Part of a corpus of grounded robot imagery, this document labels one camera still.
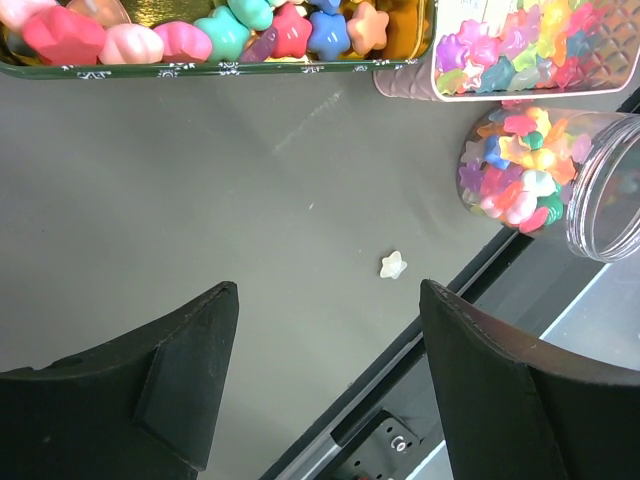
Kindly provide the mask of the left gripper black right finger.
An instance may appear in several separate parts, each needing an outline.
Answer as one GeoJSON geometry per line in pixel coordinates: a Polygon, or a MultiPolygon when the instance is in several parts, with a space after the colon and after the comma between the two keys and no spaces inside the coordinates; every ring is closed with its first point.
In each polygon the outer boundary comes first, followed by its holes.
{"type": "Polygon", "coordinates": [[[433,280],[419,307],[454,478],[638,478],[638,371],[554,346],[433,280]]]}

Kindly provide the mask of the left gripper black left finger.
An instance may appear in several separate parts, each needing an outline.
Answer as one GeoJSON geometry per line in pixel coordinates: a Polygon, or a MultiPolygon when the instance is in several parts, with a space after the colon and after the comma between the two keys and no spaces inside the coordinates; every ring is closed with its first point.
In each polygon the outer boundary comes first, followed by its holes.
{"type": "Polygon", "coordinates": [[[222,282],[51,365],[1,375],[5,479],[194,479],[208,465],[239,317],[222,282]]]}

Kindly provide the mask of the gold tin of star candies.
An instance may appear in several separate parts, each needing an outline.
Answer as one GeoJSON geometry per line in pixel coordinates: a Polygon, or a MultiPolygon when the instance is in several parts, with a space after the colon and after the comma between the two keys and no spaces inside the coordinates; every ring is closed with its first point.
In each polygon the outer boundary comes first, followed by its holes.
{"type": "Polygon", "coordinates": [[[432,1],[18,1],[1,70],[104,80],[399,70],[428,52],[432,1]]]}

